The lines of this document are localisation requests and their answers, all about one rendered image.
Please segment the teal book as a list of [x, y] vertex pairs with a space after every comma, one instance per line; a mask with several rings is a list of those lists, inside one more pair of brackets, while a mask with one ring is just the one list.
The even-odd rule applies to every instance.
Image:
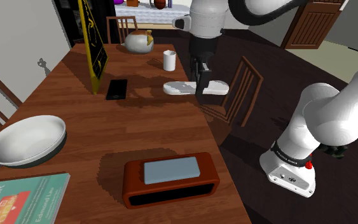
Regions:
[[68, 173], [0, 181], [0, 224], [54, 224]]

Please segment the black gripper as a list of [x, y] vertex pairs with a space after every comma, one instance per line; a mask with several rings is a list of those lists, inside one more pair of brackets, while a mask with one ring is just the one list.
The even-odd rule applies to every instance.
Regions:
[[209, 86], [212, 71], [207, 64], [209, 59], [215, 54], [219, 38], [205, 39], [190, 36], [189, 54], [191, 81], [196, 81], [196, 94], [203, 94], [203, 90]]

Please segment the brown wooden door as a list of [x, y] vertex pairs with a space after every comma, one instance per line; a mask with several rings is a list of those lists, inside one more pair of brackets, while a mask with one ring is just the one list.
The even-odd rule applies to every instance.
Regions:
[[318, 49], [348, 0], [308, 0], [298, 8], [282, 41], [285, 49]]

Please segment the white cup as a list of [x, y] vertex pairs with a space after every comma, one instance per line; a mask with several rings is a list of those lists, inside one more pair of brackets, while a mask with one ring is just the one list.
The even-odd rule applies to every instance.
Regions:
[[163, 69], [165, 71], [174, 71], [176, 68], [176, 52], [165, 50], [163, 52]]

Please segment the white bowl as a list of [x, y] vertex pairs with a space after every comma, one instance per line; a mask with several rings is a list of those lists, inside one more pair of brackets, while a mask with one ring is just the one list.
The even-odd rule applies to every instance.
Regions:
[[0, 131], [0, 166], [27, 168], [54, 157], [65, 145], [66, 125], [53, 115], [15, 122]]

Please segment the table with white cloth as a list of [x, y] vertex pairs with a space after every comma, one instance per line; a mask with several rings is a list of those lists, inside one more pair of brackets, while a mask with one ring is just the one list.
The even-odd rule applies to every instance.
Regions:
[[157, 9], [150, 5], [150, 0], [140, 0], [138, 7], [127, 6], [126, 3], [115, 5], [117, 16], [134, 16], [140, 24], [171, 24], [176, 17], [189, 13], [189, 6], [173, 4], [171, 8]]

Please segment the white remote control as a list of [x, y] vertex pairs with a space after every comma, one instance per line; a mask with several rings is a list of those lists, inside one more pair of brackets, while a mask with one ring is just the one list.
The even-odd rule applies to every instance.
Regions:
[[[226, 95], [229, 85], [221, 80], [210, 80], [209, 86], [203, 89], [204, 95]], [[170, 81], [163, 85], [163, 91], [168, 95], [194, 95], [196, 94], [195, 81]]]

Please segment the white and brown teapot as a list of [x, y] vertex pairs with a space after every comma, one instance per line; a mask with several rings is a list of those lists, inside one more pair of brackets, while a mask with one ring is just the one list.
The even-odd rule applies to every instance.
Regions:
[[153, 50], [152, 30], [136, 30], [125, 38], [125, 48], [131, 53], [146, 54]]

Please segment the black phone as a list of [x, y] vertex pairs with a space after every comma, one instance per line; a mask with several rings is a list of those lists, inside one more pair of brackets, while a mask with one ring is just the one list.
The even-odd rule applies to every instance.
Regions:
[[126, 98], [127, 79], [111, 80], [106, 94], [106, 100], [121, 100]]

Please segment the wooden dining table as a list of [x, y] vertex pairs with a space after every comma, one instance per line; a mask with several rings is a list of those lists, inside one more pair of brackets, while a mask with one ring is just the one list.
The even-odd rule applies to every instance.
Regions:
[[[168, 45], [146, 55], [107, 45], [99, 92], [92, 94], [85, 47], [75, 45], [10, 117], [63, 119], [67, 141], [49, 161], [28, 169], [0, 167], [0, 180], [67, 172], [55, 224], [251, 224], [219, 148], [192, 95], [163, 92], [168, 81], [184, 81], [181, 64], [163, 70]], [[111, 80], [127, 79], [125, 99], [106, 100]], [[124, 166], [131, 160], [210, 153], [220, 184], [213, 195], [140, 209], [121, 197]]]

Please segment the brown box with grey top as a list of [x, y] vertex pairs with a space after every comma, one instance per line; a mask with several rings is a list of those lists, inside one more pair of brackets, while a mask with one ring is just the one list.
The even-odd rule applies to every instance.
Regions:
[[220, 179], [207, 152], [127, 162], [122, 198], [129, 209], [212, 195]]

